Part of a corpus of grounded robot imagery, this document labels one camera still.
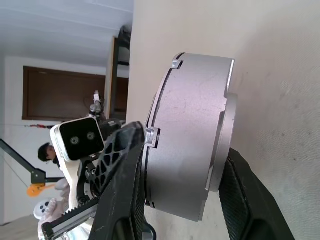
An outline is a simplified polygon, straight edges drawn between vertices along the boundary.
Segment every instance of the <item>brown door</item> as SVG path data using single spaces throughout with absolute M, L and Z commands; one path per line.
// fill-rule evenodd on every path
M 105 97 L 102 75 L 24 67 L 23 120 L 68 121 L 85 117 L 95 90 Z

